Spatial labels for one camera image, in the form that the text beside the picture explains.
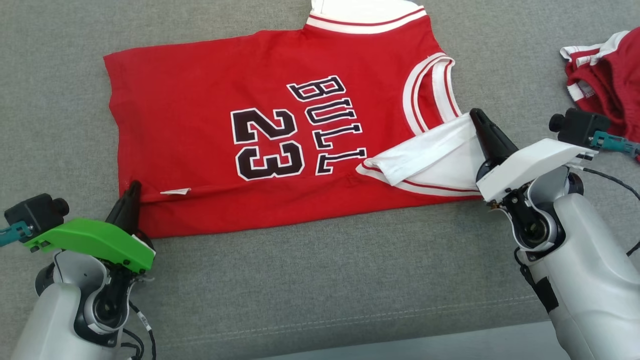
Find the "white neck trim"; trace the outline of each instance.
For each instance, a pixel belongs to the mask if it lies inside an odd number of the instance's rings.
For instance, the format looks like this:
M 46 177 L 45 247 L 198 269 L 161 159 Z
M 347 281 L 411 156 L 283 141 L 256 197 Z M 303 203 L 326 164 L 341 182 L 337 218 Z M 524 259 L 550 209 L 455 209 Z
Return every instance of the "white neck trim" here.
M 405 0 L 315 0 L 307 25 L 339 33 L 377 34 L 426 16 Z

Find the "white stripe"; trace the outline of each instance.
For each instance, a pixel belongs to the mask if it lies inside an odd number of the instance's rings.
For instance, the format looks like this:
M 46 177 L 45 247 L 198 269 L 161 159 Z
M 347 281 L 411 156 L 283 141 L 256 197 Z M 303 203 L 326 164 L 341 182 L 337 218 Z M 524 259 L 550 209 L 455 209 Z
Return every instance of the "white stripe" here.
M 429 68 L 425 69 L 425 66 L 427 65 L 432 66 L 433 64 L 429 64 L 429 63 L 431 63 L 432 61 L 440 57 L 442 57 L 443 59 L 451 59 L 448 56 L 446 56 L 444 53 L 435 53 L 429 56 L 428 58 L 426 58 L 425 60 L 422 60 L 418 65 L 416 65 L 413 68 L 411 73 L 409 73 L 409 77 L 404 83 L 404 90 L 403 90 L 403 96 L 402 96 L 404 117 L 409 127 L 411 128 L 413 133 L 416 135 L 421 134 L 423 131 L 420 129 L 418 119 L 416 119 L 415 116 L 413 115 L 413 85 L 416 84 L 416 80 L 418 80 L 418 77 L 420 76 L 424 77 L 424 75 L 422 74 L 423 70 L 427 71 L 429 69 Z M 424 121 L 422 122 L 422 125 L 424 126 L 424 129 L 427 129 L 427 126 L 424 125 Z
M 362 164 L 358 165 L 358 167 L 356 168 L 356 171 L 361 175 L 370 176 L 388 184 L 387 178 L 381 172 L 378 172 L 375 170 L 369 170 L 368 168 L 363 167 Z M 404 182 L 399 183 L 395 187 L 408 192 L 419 193 L 422 195 L 435 195 L 435 196 L 446 196 L 446 197 L 465 197 L 465 196 L 480 195 L 479 192 L 457 192 L 454 190 L 425 188 L 422 186 L 415 186 L 415 185 L 411 185 Z
M 456 64 L 456 60 L 451 59 L 451 66 L 447 69 L 447 82 L 449 83 L 449 98 L 451 99 L 451 103 L 453 104 L 453 108 L 454 108 L 454 114 L 455 116 L 458 116 L 457 114 L 460 114 L 460 116 L 462 116 L 462 111 L 460 111 L 460 108 L 458 107 L 458 102 L 456 102 L 456 97 L 453 96 L 453 83 L 451 82 L 451 69 L 453 69 L 453 67 Z M 453 119 L 444 119 L 444 122 L 447 121 L 451 121 L 454 120 Z
M 316 17 L 323 17 L 321 14 L 312 12 L 311 15 Z M 383 25 L 346 25 L 346 24 L 336 24 L 334 22 L 328 22 L 321 19 L 314 19 L 309 17 L 307 19 L 307 25 L 315 26 L 316 28 L 321 28 L 330 31 L 336 31 L 339 33 L 347 33 L 347 34 L 378 34 L 384 33 L 385 31 L 393 30 L 399 28 L 402 25 L 405 25 L 413 20 L 419 19 L 421 17 L 426 16 L 427 13 L 422 11 L 419 13 L 415 13 L 413 15 L 407 16 L 403 19 L 399 19 L 398 21 L 389 22 L 388 24 Z
M 449 61 L 451 58 L 447 58 L 445 56 L 435 59 L 434 61 L 432 61 L 426 68 L 424 68 L 424 70 L 420 73 L 420 76 L 418 77 L 418 79 L 416 80 L 414 86 L 412 87 L 413 89 L 413 109 L 415 110 L 416 115 L 418 116 L 418 122 L 422 125 L 422 128 L 425 131 L 429 130 L 429 127 L 427 126 L 427 123 L 424 121 L 424 119 L 422 118 L 422 113 L 420 112 L 420 106 L 418 104 L 418 95 L 420 94 L 420 84 L 422 84 L 422 79 L 424 78 L 424 76 L 426 74 L 429 73 L 429 71 L 431 70 L 432 67 L 434 67 L 435 65 L 439 64 L 441 61 Z M 432 82 L 435 81 L 433 75 L 431 76 L 431 80 Z M 434 92 L 433 94 L 433 98 L 435 99 L 436 103 L 438 102 L 438 99 L 436 97 L 436 93 Z
M 569 85 L 566 88 L 569 90 L 569 95 L 571 95 L 573 101 L 578 101 L 584 97 L 584 94 L 578 84 Z
M 595 44 L 591 46 L 565 46 L 562 49 L 560 49 L 560 55 L 562 55 L 562 57 L 567 59 L 569 62 L 572 62 L 571 55 L 573 53 L 599 49 L 600 51 L 597 54 L 589 55 L 589 56 L 581 56 L 580 58 L 577 58 L 575 60 L 575 64 L 578 67 L 587 63 L 590 64 L 591 66 L 594 66 L 604 56 L 607 56 L 613 53 L 614 51 L 618 50 L 618 46 L 620 45 L 620 42 L 628 33 L 629 31 L 620 31 L 619 33 L 615 33 L 604 44 Z
M 562 49 L 560 49 L 560 55 L 562 55 L 563 58 L 565 58 L 566 60 L 571 62 L 572 61 L 571 55 L 573 53 L 580 53 L 582 51 L 590 51 L 590 50 L 599 49 L 600 46 L 602 46 L 602 45 L 603 44 L 595 44 L 595 45 L 591 45 L 591 46 L 565 46 Z
M 451 62 L 451 67 L 456 64 L 453 59 L 449 59 L 449 61 L 438 61 L 431 71 L 431 77 L 433 80 L 433 98 L 436 101 L 436 107 L 438 108 L 438 112 L 440 113 L 440 118 L 442 122 L 447 122 L 455 119 L 456 113 L 451 107 L 451 103 L 449 103 L 450 93 L 447 91 L 447 87 L 445 85 L 445 78 L 447 74 L 445 74 L 445 68 Z

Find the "red fabric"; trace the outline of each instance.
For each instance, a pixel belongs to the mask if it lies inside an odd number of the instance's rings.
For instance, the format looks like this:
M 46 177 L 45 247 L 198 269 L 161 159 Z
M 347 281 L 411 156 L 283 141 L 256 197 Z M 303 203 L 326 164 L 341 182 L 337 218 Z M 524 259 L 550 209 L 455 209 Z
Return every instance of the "red fabric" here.
M 640 142 L 640 28 L 626 34 L 618 48 L 595 65 L 577 66 L 577 59 L 596 56 L 600 49 L 571 54 L 566 73 L 568 85 L 587 83 L 593 93 L 576 101 L 585 110 L 611 119 L 609 132 Z
M 427 16 L 385 33 L 352 35 L 313 26 L 297 31 L 260 31 L 247 37 L 130 49 L 105 56 L 113 95 L 109 107 L 120 130 L 120 191 L 133 179 L 143 185 L 140 227 L 152 238 L 220 233 L 295 224 L 330 217 L 468 197 L 411 193 L 355 171 L 363 158 L 330 163 L 316 175 L 319 154 L 366 149 L 367 157 L 409 138 L 403 87 L 411 70 L 441 52 Z M 299 101 L 290 84 L 338 76 L 346 91 Z M 431 84 L 425 76 L 424 83 Z M 356 119 L 313 125 L 305 110 L 350 99 Z M 420 99 L 422 116 L 441 124 L 433 95 Z M 232 111 L 255 108 L 276 126 L 274 110 L 286 109 L 297 131 L 270 140 L 234 143 Z M 313 131 L 358 123 L 361 133 L 326 138 L 319 150 Z M 305 166 L 296 176 L 247 181 L 236 156 L 257 146 L 278 156 L 295 141 Z M 284 164 L 289 158 L 280 155 Z M 265 165 L 255 160 L 256 167 Z M 160 192 L 191 188 L 186 195 Z

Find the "jersey armhole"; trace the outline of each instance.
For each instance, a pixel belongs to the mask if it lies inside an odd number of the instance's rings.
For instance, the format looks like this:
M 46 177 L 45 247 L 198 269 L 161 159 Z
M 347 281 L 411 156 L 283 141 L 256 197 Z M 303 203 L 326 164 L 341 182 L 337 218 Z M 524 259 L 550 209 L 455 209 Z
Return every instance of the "jersey armhole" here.
M 404 85 L 403 109 L 415 135 L 462 115 L 451 86 L 454 64 L 446 54 L 436 53 L 411 71 Z

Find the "black lettering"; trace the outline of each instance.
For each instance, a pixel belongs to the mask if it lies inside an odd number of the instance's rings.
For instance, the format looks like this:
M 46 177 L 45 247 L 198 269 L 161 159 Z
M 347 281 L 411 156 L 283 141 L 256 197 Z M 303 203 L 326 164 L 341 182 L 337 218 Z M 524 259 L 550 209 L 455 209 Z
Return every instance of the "black lettering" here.
M 324 124 L 340 119 L 356 118 L 356 113 L 351 107 L 351 99 L 348 97 L 326 104 L 310 106 L 305 111 L 305 114 L 309 122 L 313 125 Z
M 333 94 L 344 94 L 344 85 L 337 76 L 311 81 L 304 84 L 289 84 L 289 91 L 300 101 L 320 99 Z
M 254 160 L 260 159 L 258 147 L 244 147 L 236 156 L 238 175 L 250 181 L 300 174 L 305 168 L 305 160 L 300 144 L 294 141 L 281 143 L 280 152 L 281 155 L 262 157 L 264 166 L 259 167 L 253 163 Z M 282 158 L 287 158 L 288 163 L 283 163 Z
M 273 116 L 276 119 L 280 119 L 281 126 L 276 126 L 256 108 L 233 111 L 231 119 L 234 143 L 258 141 L 257 132 L 252 129 L 252 124 L 271 140 L 287 138 L 298 130 L 296 128 L 296 119 L 287 110 L 273 110 Z
M 336 154 L 336 155 L 320 154 L 318 156 L 316 175 L 332 174 L 333 167 L 329 166 L 329 163 L 347 160 L 347 159 L 366 158 L 366 157 L 367 157 L 367 149 L 364 149 L 364 148 L 360 148 L 356 151 L 343 152 L 342 154 Z
M 333 149 L 333 142 L 326 140 L 327 138 L 331 138 L 334 136 L 338 136 L 344 133 L 354 133 L 359 134 L 362 132 L 362 128 L 360 124 L 351 124 L 345 127 L 338 127 L 337 129 L 332 129 L 329 131 L 322 130 L 314 130 L 314 140 L 316 141 L 316 149 Z

